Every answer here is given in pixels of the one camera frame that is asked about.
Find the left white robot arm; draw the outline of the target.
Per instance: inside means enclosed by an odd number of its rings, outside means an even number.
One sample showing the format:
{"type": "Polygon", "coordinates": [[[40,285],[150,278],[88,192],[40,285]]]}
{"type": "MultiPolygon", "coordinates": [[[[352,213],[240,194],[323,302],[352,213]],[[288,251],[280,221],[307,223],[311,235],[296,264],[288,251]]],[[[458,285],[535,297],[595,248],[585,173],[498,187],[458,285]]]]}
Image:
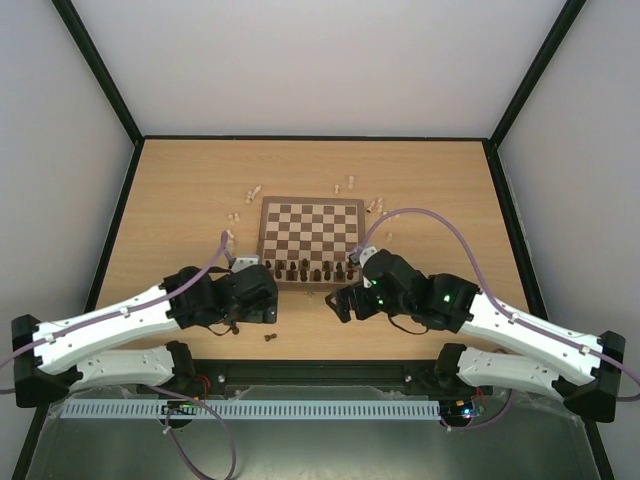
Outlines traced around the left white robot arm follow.
{"type": "Polygon", "coordinates": [[[65,397],[96,365],[96,355],[147,336],[239,322],[273,324],[278,289],[268,269],[181,269],[118,304],[58,321],[25,314],[12,320],[16,404],[34,408],[65,397]]]}

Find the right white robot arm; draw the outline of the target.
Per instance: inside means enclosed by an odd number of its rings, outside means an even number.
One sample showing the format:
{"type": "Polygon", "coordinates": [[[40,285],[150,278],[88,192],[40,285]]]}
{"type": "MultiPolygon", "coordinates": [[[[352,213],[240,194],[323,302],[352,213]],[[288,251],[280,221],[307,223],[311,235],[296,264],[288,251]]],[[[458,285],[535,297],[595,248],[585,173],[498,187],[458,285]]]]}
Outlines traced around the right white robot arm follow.
{"type": "Polygon", "coordinates": [[[446,344],[433,369],[450,392],[499,387],[546,396],[594,422],[614,420],[625,340],[562,329],[518,310],[461,277],[426,276],[401,256],[370,247],[356,257],[360,280],[326,296],[343,323],[383,313],[407,316],[426,331],[449,331],[488,340],[500,353],[446,344]]]}

